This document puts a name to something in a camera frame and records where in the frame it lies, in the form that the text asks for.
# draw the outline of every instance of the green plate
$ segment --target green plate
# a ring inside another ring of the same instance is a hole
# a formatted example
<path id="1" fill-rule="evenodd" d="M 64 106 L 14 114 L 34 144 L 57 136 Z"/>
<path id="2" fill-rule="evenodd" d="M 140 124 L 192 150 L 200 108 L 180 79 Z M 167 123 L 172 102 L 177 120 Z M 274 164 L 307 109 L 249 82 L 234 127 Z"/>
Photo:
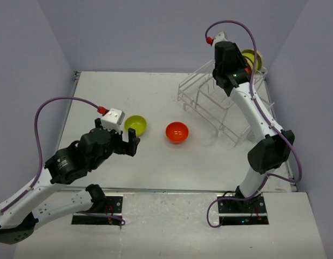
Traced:
<path id="1" fill-rule="evenodd" d="M 140 115 L 130 116 L 124 123 L 124 129 L 128 131 L 129 128 L 133 128 L 136 136 L 141 136 L 145 132 L 146 127 L 146 119 Z"/>

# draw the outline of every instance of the white table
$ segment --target white table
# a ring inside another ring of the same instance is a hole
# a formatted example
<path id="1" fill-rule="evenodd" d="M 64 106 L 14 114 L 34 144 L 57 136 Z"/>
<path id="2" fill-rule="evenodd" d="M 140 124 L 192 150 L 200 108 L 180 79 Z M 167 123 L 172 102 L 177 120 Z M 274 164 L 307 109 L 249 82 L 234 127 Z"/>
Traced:
<path id="1" fill-rule="evenodd" d="M 306 193 L 265 193 L 264 198 L 269 225 L 212 229 L 205 213 L 214 194 L 126 194 L 122 230 L 73 226 L 69 215 L 19 243 L 14 258 L 326 258 Z M 210 219 L 218 223 L 217 206 Z"/>
<path id="2" fill-rule="evenodd" d="M 245 140 L 234 147 L 224 134 L 216 138 L 212 126 L 198 114 L 183 111 L 182 103 L 177 102 L 177 91 L 178 83 L 187 76 L 184 73 L 82 72 L 76 97 L 123 110 L 126 118 L 142 115 L 147 119 L 148 128 L 141 136 L 135 157 L 114 154 L 73 186 L 98 183 L 107 188 L 235 190 L 246 176 L 247 153 L 254 143 Z M 92 107 L 74 101 L 60 148 L 92 129 L 98 115 Z M 242 117 L 236 120 L 245 122 Z M 165 137 L 165 128 L 172 121 L 183 121 L 189 127 L 189 138 L 181 145 L 173 145 Z M 285 165 L 277 173 L 288 176 Z M 263 191 L 290 192 L 291 188 L 287 182 L 269 179 Z"/>

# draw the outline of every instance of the bowl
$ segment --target bowl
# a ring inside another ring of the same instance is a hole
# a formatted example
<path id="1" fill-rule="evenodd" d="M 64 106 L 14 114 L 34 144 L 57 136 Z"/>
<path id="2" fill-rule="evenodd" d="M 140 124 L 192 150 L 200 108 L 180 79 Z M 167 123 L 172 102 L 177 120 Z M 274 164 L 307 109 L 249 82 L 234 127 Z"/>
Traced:
<path id="1" fill-rule="evenodd" d="M 184 123 L 175 121 L 167 125 L 165 134 L 169 141 L 174 144 L 180 144 L 189 136 L 189 129 Z"/>
<path id="2" fill-rule="evenodd" d="M 128 131 L 129 128 L 133 128 L 137 137 L 145 132 L 146 127 L 146 119 L 140 115 L 130 116 L 124 123 L 124 129 Z"/>

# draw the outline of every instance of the orange plate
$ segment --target orange plate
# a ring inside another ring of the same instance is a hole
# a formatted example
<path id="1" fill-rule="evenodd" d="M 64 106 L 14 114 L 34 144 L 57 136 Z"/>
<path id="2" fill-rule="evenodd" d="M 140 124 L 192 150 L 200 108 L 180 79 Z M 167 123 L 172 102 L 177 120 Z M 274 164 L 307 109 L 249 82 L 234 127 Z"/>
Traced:
<path id="1" fill-rule="evenodd" d="M 172 143 L 179 144 L 187 139 L 189 130 L 185 124 L 175 121 L 166 127 L 165 134 Z"/>

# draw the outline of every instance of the yellow plate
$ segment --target yellow plate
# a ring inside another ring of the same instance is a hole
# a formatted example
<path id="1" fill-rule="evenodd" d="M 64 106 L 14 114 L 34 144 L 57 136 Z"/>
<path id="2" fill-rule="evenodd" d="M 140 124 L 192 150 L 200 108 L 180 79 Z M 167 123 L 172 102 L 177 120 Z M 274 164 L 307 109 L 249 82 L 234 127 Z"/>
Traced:
<path id="1" fill-rule="evenodd" d="M 124 129 L 128 131 L 129 128 L 133 128 L 136 136 L 141 136 L 145 132 L 146 127 L 146 119 L 140 115 L 130 116 L 124 123 Z"/>

